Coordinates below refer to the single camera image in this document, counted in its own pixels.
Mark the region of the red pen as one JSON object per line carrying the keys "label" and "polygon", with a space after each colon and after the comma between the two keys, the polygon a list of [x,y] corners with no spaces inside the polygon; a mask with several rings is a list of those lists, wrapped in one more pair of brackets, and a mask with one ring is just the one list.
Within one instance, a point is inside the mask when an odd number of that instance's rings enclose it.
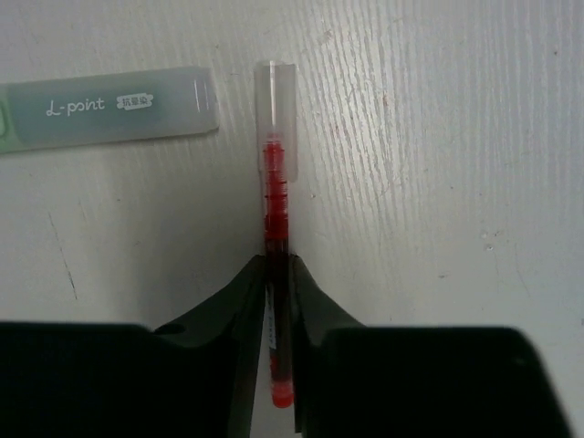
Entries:
{"label": "red pen", "polygon": [[255,122],[262,181],[266,323],[273,404],[294,401],[289,296],[288,186],[297,178],[297,70],[274,60],[254,72]]}

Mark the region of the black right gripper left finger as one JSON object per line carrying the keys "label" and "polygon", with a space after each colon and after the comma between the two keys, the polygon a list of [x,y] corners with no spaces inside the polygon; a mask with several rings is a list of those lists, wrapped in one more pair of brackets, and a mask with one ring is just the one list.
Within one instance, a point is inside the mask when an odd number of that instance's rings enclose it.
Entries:
{"label": "black right gripper left finger", "polygon": [[178,318],[5,322],[4,437],[246,437],[264,315],[265,260]]}

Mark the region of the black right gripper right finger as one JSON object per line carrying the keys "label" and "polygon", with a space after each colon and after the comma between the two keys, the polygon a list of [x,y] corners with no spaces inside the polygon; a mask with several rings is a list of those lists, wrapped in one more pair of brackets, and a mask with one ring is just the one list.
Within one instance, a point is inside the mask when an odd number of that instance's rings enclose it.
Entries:
{"label": "black right gripper right finger", "polygon": [[290,262],[295,428],[304,437],[570,437],[510,327],[368,327]]}

